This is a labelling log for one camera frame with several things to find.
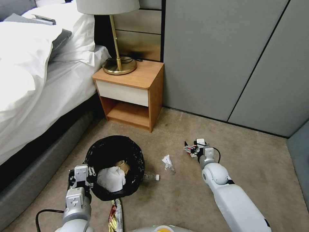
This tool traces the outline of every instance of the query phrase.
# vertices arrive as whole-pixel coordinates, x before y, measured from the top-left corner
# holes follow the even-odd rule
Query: floor
[[[105,119],[93,123],[36,200],[5,232],[35,231],[35,215],[45,208],[63,209],[68,170],[84,161],[88,148],[109,135],[129,136],[142,149],[146,170],[160,181],[141,185],[122,199],[125,231],[154,224],[172,224],[196,232],[230,231],[211,190],[201,178],[196,158],[183,143],[205,138],[221,151],[221,164],[269,221],[272,231],[309,231],[309,215],[283,138],[163,108],[152,133]],[[176,174],[164,170],[170,154]],[[108,231],[111,202],[92,195],[95,231]],[[61,215],[40,215],[42,232],[61,226]]]

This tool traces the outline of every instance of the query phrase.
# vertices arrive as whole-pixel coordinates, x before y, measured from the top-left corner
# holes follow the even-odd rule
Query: white tissue
[[[117,192],[126,183],[125,172],[120,167],[102,169],[98,173],[97,183],[109,192]]]
[[[175,174],[175,169],[174,166],[172,164],[170,155],[166,155],[164,156],[164,158],[162,159],[163,163],[165,163],[165,170],[171,170],[173,174]]]

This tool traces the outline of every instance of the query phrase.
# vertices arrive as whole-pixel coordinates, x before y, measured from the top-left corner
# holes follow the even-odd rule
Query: white duvet
[[[0,148],[18,130],[46,82],[52,42],[62,28],[45,24],[0,23]],[[0,156],[0,165],[9,157]]]

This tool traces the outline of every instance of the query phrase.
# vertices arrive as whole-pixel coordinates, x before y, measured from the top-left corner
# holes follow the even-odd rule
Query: trash can
[[[97,176],[100,170],[113,167],[122,160],[130,166],[122,190],[109,192],[97,184]],[[85,163],[93,167],[96,173],[96,176],[91,176],[91,182],[94,183],[92,192],[102,201],[115,200],[136,192],[145,172],[145,162],[140,147],[129,137],[120,135],[113,135],[96,141],[89,148]]]

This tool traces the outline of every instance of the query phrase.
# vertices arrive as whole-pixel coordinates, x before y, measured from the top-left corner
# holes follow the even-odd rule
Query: lamp stand
[[[119,56],[117,36],[116,36],[113,15],[110,14],[109,18],[110,18],[110,24],[112,25],[112,32],[113,32],[113,38],[114,38],[117,57],[116,57],[116,60],[108,59],[107,61],[105,61],[102,68],[106,73],[111,74],[111,75],[123,75],[123,74],[130,73],[136,69],[136,61],[130,57]]]

